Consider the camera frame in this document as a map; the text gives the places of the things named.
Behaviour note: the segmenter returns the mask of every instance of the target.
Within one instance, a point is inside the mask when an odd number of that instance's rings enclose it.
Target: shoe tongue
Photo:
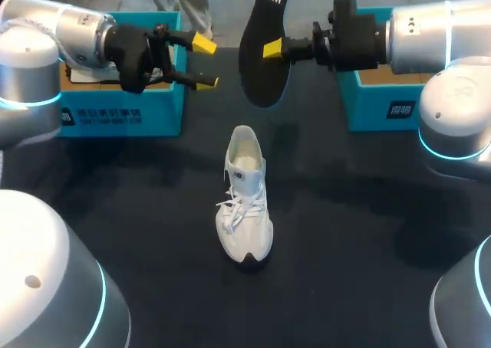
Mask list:
[[[252,196],[259,190],[261,173],[258,170],[244,170],[229,164],[230,184],[240,195]]]

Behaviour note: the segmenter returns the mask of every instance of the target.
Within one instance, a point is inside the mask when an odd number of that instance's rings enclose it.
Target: shoe sole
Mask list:
[[[250,253],[248,252],[245,257],[244,257],[244,260],[242,261],[237,261],[235,258],[233,258],[230,253],[227,251],[225,245],[223,244],[223,241],[222,241],[222,238],[220,237],[220,233],[219,233],[219,225],[218,223],[216,222],[216,233],[218,235],[218,239],[220,240],[220,243],[222,244],[222,248],[223,250],[225,251],[225,253],[227,254],[227,256],[229,257],[229,259],[231,261],[233,261],[233,263],[238,266],[239,268],[241,269],[246,269],[246,270],[254,270],[254,269],[258,269],[258,268],[261,268],[262,266],[265,265],[265,263],[268,261],[269,259],[269,254],[270,254],[270,251],[271,251],[271,248],[273,246],[273,239],[274,239],[274,235],[275,235],[275,229],[273,228],[273,223],[271,220],[269,220],[269,229],[271,229],[271,237],[270,237],[270,241],[269,241],[269,245],[268,245],[268,249],[266,251],[266,254],[265,254],[265,257],[262,258],[261,260],[256,260],[255,257]]]

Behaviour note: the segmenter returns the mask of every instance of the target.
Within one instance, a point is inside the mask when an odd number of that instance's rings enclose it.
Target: white robot body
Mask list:
[[[430,299],[430,327],[438,348],[491,346],[491,241],[448,271]]]
[[[116,284],[63,219],[34,196],[0,191],[0,346],[125,348]]]
[[[49,140],[61,128],[59,52],[33,28],[0,34],[0,147]]]
[[[107,13],[48,0],[4,0],[0,22],[14,20],[33,21],[31,25],[55,35],[79,65],[102,68],[109,63],[104,58],[104,39],[116,22]]]
[[[427,165],[440,174],[491,179],[491,57],[452,62],[420,97],[419,138]]]
[[[437,73],[457,59],[491,55],[491,0],[396,7],[386,29],[395,74]]]

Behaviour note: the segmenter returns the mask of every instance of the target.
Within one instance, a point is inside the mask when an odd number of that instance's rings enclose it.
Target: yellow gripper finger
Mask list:
[[[282,38],[272,41],[262,49],[263,58],[281,58],[282,57]]]
[[[216,44],[197,32],[193,38],[193,51],[196,53],[214,54]]]
[[[197,90],[209,90],[209,89],[214,89],[216,85],[218,84],[218,77],[215,80],[215,84],[213,86],[210,85],[205,85],[205,84],[196,84],[196,89]]]

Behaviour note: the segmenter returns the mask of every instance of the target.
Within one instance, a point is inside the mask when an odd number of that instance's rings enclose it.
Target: cardboard box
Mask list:
[[[360,8],[377,21],[390,19],[392,8]],[[416,130],[418,103],[431,74],[394,75],[390,66],[337,73],[350,131]]]
[[[179,12],[111,12],[118,23],[153,28],[167,23],[181,29]],[[174,64],[186,71],[186,49],[174,48]],[[159,83],[141,95],[130,94],[117,84],[73,84],[60,65],[61,137],[179,136],[184,86]]]

